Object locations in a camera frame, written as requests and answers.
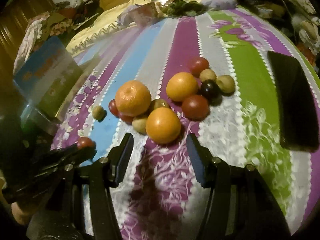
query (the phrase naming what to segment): metal screw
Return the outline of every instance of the metal screw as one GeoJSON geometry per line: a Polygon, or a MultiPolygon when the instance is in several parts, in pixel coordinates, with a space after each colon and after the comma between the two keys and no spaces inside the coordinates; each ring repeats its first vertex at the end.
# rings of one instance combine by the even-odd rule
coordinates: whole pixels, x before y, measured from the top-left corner
{"type": "Polygon", "coordinates": [[[72,164],[67,164],[66,166],[64,166],[64,169],[66,171],[71,171],[73,169],[73,165],[72,164]]]}
{"type": "Polygon", "coordinates": [[[214,164],[218,164],[218,163],[221,162],[221,159],[220,159],[219,157],[212,157],[212,162],[213,162],[214,164]]]}
{"type": "Polygon", "coordinates": [[[100,162],[101,164],[107,163],[108,161],[109,161],[108,157],[101,157],[101,158],[99,159],[99,162],[100,162]]]}
{"type": "Polygon", "coordinates": [[[248,171],[254,171],[255,170],[255,167],[252,164],[248,164],[246,167],[247,167],[248,171]]]}

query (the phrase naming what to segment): striped tablecloth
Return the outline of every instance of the striped tablecloth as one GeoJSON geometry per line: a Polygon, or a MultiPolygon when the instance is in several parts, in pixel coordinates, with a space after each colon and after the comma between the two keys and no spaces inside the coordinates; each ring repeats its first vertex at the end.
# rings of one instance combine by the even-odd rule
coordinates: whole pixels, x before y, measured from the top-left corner
{"type": "MultiPolygon", "coordinates": [[[[190,132],[230,165],[256,165],[291,232],[310,214],[320,196],[320,153],[281,148],[268,50],[299,60],[320,118],[320,80],[310,64],[277,29],[242,8],[168,18],[146,29],[127,28],[75,57],[81,64],[98,53],[101,61],[71,103],[52,147],[66,147],[79,136],[89,136],[97,143],[95,161],[108,155],[126,132],[134,135],[124,181],[111,190],[124,239],[195,239],[209,191],[194,177],[185,144],[190,132]],[[211,107],[202,122],[189,121],[165,92],[175,73],[188,72],[186,63],[193,56],[205,57],[217,75],[228,74],[236,81],[234,95],[211,107]],[[117,89],[132,79],[143,82],[152,98],[168,100],[185,128],[178,145],[159,146],[111,113],[103,122],[94,122],[93,106],[108,109],[117,89]]],[[[88,198],[86,194],[86,226],[92,234],[88,198]]]]}

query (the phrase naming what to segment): orange fruit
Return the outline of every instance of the orange fruit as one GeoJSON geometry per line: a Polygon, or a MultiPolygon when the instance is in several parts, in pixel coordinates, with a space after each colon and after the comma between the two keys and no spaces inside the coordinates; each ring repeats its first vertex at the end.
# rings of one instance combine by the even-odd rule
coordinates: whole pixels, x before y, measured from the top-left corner
{"type": "Polygon", "coordinates": [[[157,108],[151,112],[147,119],[147,135],[156,143],[170,143],[179,136],[180,131],[180,120],[175,112],[169,108],[157,108]]]}
{"type": "Polygon", "coordinates": [[[195,95],[199,86],[192,74],[180,72],[175,74],[168,82],[166,92],[169,98],[182,102],[187,97],[195,95]]]}
{"type": "Polygon", "coordinates": [[[131,80],[118,89],[115,101],[119,112],[127,116],[137,116],[148,110],[151,94],[140,81],[131,80]]]}

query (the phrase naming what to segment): yellow cloth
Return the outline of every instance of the yellow cloth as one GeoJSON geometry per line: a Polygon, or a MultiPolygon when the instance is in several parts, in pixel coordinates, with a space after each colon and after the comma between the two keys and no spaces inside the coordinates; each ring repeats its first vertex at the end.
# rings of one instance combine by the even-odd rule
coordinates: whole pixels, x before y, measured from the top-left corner
{"type": "Polygon", "coordinates": [[[103,12],[94,22],[91,28],[86,28],[76,34],[67,46],[67,51],[69,51],[74,56],[79,54],[85,48],[90,46],[97,38],[99,38],[104,33],[113,33],[120,28],[117,25],[117,17],[121,14],[127,7],[133,4],[146,4],[151,2],[151,0],[130,0],[127,3],[118,5],[110,10],[103,12]]]}

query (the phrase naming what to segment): black phone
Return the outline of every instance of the black phone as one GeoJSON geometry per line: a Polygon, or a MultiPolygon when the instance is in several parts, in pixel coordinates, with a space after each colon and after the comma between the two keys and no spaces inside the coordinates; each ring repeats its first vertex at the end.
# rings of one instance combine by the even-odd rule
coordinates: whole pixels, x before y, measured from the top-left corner
{"type": "Polygon", "coordinates": [[[280,145],[314,152],[319,148],[319,125],[310,86],[300,62],[268,51],[275,78],[280,118],[280,145]]]}

